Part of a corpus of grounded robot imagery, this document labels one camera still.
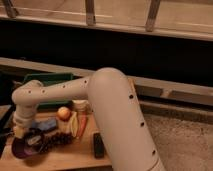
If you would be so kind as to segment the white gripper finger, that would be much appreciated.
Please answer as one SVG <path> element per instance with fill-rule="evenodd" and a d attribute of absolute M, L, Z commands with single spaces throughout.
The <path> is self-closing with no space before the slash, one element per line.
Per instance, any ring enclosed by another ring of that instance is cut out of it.
<path fill-rule="evenodd" d="M 25 135 L 25 129 L 22 128 L 22 127 L 15 126 L 13 128 L 13 131 L 14 131 L 14 136 L 16 138 L 22 139 L 24 137 L 24 135 Z"/>

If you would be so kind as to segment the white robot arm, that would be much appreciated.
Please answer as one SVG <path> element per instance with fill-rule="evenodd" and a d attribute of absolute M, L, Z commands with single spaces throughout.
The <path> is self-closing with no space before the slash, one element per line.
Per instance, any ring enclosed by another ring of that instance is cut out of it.
<path fill-rule="evenodd" d="M 51 86 L 32 80 L 12 94 L 14 123 L 31 125 L 41 102 L 88 100 L 114 171 L 166 171 L 127 76 L 102 68 Z"/>

